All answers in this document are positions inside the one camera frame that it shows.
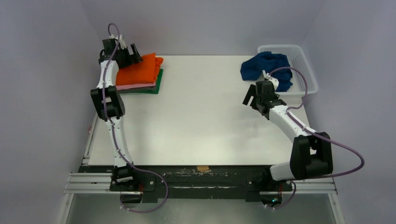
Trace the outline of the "orange t shirt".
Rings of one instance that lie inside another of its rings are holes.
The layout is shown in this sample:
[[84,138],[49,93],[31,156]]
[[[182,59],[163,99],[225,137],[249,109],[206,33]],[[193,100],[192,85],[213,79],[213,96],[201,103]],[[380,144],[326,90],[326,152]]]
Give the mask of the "orange t shirt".
[[140,63],[119,69],[116,86],[156,82],[164,59],[155,53],[143,55],[142,59]]

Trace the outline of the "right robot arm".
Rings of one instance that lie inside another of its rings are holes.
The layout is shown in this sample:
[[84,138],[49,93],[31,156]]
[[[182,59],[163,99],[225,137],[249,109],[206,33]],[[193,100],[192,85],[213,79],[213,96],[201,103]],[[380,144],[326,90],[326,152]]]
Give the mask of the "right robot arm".
[[242,103],[275,124],[292,143],[289,162],[270,166],[262,177],[266,189],[275,189],[281,181],[315,178],[333,172],[329,135],[316,132],[298,119],[275,93],[272,82],[264,80],[250,85]]

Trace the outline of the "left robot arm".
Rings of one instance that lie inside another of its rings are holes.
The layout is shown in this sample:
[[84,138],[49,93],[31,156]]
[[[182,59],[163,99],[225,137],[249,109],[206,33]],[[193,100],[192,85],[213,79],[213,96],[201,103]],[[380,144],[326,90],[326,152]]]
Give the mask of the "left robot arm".
[[110,191],[133,191],[139,188],[139,178],[133,169],[133,160],[127,147],[124,132],[125,106],[116,87],[119,67],[130,65],[132,60],[127,48],[120,45],[121,38],[112,36],[102,41],[99,54],[101,66],[99,83],[90,95],[98,117],[109,131],[113,147],[114,166]]

